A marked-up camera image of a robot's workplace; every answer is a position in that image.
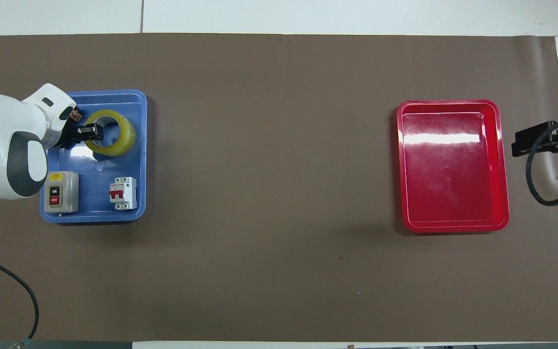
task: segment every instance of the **brown paper mat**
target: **brown paper mat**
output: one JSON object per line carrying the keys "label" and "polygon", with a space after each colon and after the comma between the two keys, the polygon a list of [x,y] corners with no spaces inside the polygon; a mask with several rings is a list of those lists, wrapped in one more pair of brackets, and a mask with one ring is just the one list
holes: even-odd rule
{"label": "brown paper mat", "polygon": [[[553,38],[0,37],[0,93],[44,82],[147,94],[149,192],[123,225],[0,203],[0,263],[37,294],[36,338],[558,340],[558,207],[533,200],[510,147],[558,120]],[[414,236],[398,219],[395,110],[464,98],[501,110],[510,223]],[[558,157],[534,171],[558,190]],[[0,338],[32,317],[0,273]]]}

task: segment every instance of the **small component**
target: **small component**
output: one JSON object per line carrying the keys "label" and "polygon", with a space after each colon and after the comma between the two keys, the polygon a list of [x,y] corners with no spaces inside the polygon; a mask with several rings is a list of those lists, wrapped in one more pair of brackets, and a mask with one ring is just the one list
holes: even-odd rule
{"label": "small component", "polygon": [[83,119],[83,114],[79,112],[79,109],[74,108],[73,111],[70,112],[69,118],[74,122],[79,122]]}
{"label": "small component", "polygon": [[44,207],[46,213],[72,213],[79,210],[79,175],[72,171],[46,175]]}
{"label": "small component", "polygon": [[133,177],[117,177],[109,185],[109,201],[116,210],[133,210],[137,208],[137,180]]}

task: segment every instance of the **white table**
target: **white table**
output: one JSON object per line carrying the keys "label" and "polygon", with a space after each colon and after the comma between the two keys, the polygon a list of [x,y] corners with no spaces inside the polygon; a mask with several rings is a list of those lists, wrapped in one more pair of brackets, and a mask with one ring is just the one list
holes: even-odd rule
{"label": "white table", "polygon": [[[0,0],[0,35],[139,32],[538,35],[556,36],[558,53],[558,0]],[[134,347],[318,349],[348,344],[433,345],[139,342]]]}

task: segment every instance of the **wire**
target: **wire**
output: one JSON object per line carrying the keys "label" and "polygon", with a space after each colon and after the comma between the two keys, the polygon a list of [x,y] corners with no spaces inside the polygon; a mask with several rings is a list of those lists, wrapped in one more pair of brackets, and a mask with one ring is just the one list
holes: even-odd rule
{"label": "wire", "polygon": [[558,198],[554,200],[546,200],[540,196],[538,191],[535,189],[533,185],[533,178],[531,176],[531,166],[533,165],[533,157],[537,152],[538,148],[544,142],[548,135],[558,128],[558,122],[552,124],[549,128],[545,129],[544,132],[540,134],[540,136],[533,142],[533,146],[531,147],[531,151],[529,152],[529,157],[527,158],[527,167],[525,168],[525,175],[527,176],[527,185],[529,186],[529,192],[533,194],[533,197],[538,201],[538,203],[545,205],[545,206],[556,206],[558,205]]}
{"label": "wire", "polygon": [[4,273],[8,274],[9,276],[11,276],[18,283],[20,283],[20,285],[27,290],[27,293],[29,293],[29,296],[31,297],[31,302],[33,302],[33,313],[34,313],[33,327],[31,328],[31,333],[29,333],[29,336],[27,336],[28,339],[31,339],[33,337],[33,334],[36,333],[36,329],[38,327],[38,319],[40,318],[40,312],[38,312],[38,301],[36,300],[36,296],[35,296],[35,294],[33,294],[33,291],[31,290],[29,285],[27,283],[25,283],[25,281],[23,281],[16,274],[14,274],[13,272],[9,271],[8,269],[2,267],[1,265],[0,265],[0,270],[3,271]]}

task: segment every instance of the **packing tape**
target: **packing tape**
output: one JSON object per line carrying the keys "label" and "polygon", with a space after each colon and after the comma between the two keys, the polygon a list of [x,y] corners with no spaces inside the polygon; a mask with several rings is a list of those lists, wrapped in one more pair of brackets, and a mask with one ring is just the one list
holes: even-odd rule
{"label": "packing tape", "polygon": [[87,148],[107,157],[119,157],[128,152],[135,144],[137,134],[135,133],[135,126],[127,118],[111,109],[103,109],[90,115],[86,124],[96,123],[104,127],[113,122],[117,122],[120,127],[120,136],[117,141],[109,146],[103,146],[102,141],[86,141]]}

